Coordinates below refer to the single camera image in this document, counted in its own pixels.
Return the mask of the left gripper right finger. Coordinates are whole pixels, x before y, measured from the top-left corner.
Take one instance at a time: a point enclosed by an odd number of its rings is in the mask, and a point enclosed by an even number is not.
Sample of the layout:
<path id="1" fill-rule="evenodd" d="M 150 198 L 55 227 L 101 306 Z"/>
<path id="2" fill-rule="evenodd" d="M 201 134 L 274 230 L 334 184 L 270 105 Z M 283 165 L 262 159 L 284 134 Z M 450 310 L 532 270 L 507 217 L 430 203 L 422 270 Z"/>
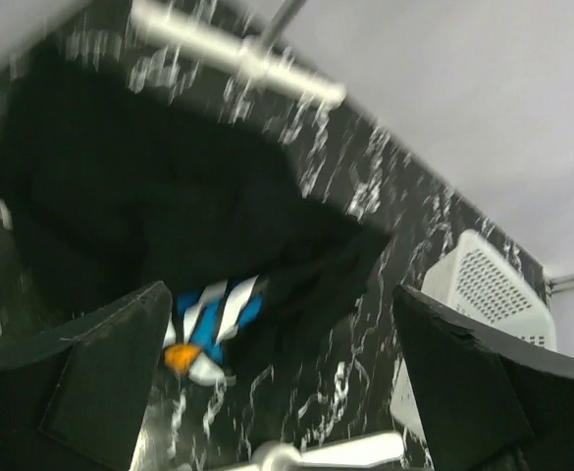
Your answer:
<path id="1" fill-rule="evenodd" d="M 574 470 L 574 358 L 400 285 L 393 317 L 438 470 Z"/>

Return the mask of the black daisy print t-shirt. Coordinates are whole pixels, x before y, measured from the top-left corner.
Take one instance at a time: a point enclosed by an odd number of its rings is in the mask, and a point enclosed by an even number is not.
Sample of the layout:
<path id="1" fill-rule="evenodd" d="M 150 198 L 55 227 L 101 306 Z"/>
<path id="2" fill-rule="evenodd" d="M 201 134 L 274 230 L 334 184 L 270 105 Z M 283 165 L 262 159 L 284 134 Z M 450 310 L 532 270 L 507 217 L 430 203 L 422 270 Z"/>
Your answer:
<path id="1" fill-rule="evenodd" d="M 163 283 L 181 325 L 167 361 L 201 385 L 315 357 L 391 241 L 304 196 L 276 141 L 54 47 L 10 95 L 0 198 L 50 308 L 85 314 Z"/>

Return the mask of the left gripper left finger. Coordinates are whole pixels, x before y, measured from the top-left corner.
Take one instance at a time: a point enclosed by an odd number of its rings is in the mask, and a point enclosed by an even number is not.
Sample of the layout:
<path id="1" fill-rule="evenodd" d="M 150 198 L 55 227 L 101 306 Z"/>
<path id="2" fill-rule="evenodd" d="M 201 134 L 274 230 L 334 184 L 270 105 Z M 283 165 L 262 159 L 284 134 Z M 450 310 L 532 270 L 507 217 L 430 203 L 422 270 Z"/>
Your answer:
<path id="1" fill-rule="evenodd" d="M 128 470 L 171 316 L 161 282 L 0 348 L 0 470 Z"/>

